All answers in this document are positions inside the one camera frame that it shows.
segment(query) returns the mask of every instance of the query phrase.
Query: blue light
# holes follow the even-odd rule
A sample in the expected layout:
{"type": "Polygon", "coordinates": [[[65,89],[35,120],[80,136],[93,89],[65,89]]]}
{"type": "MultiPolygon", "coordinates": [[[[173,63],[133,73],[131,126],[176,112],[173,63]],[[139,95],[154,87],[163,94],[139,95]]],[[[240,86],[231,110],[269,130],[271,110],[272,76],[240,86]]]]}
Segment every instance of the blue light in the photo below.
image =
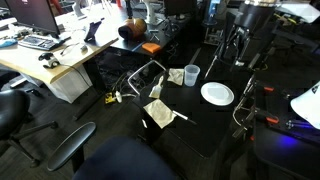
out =
{"type": "Polygon", "coordinates": [[[284,135],[284,136],[280,136],[278,143],[281,146],[292,147],[297,144],[297,140],[295,138],[284,135]]]}

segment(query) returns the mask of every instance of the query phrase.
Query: chair backrest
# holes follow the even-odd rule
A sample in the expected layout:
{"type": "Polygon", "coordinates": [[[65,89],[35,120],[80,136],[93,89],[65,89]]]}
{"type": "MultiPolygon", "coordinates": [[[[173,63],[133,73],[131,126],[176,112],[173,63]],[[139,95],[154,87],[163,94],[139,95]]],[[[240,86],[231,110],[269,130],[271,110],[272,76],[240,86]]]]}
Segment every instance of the chair backrest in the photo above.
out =
{"type": "Polygon", "coordinates": [[[0,92],[0,139],[8,139],[23,124],[30,105],[30,98],[20,90],[0,92]]]}
{"type": "Polygon", "coordinates": [[[150,147],[129,137],[112,137],[73,176],[81,179],[174,180],[169,166],[150,147]]]}

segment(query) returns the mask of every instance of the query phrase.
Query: brown ball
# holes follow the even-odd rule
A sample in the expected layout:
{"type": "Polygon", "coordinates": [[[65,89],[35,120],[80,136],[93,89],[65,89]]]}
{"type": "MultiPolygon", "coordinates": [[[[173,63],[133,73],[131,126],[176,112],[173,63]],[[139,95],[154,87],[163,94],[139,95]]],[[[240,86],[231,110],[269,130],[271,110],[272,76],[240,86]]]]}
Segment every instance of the brown ball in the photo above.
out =
{"type": "Polygon", "coordinates": [[[140,32],[146,32],[147,30],[147,23],[144,21],[144,19],[134,19],[134,25],[140,32]]]}
{"type": "Polygon", "coordinates": [[[146,30],[147,23],[143,19],[127,19],[125,24],[118,28],[119,35],[125,40],[141,36],[146,30]]]}

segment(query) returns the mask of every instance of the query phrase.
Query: cup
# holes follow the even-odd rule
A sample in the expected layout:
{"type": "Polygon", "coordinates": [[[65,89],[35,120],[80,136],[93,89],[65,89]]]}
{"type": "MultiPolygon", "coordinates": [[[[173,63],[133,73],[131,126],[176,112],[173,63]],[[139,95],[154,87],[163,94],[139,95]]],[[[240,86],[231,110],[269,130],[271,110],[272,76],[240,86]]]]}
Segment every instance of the cup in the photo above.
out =
{"type": "Polygon", "coordinates": [[[184,68],[184,84],[186,86],[193,86],[196,83],[197,77],[200,73],[200,68],[196,65],[189,64],[184,68]]]}

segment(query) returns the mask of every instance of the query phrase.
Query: napkin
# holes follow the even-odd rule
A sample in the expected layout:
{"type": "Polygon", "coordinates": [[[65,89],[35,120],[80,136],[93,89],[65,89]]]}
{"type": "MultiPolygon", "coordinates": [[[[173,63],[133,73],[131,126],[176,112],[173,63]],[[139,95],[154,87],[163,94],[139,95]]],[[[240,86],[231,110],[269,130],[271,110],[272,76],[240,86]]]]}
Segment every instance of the napkin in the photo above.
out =
{"type": "Polygon", "coordinates": [[[177,85],[182,85],[184,69],[169,69],[168,81],[174,82],[177,85]]]}
{"type": "Polygon", "coordinates": [[[171,123],[177,116],[173,114],[171,109],[169,109],[160,99],[154,100],[143,108],[161,129],[171,123]]]}

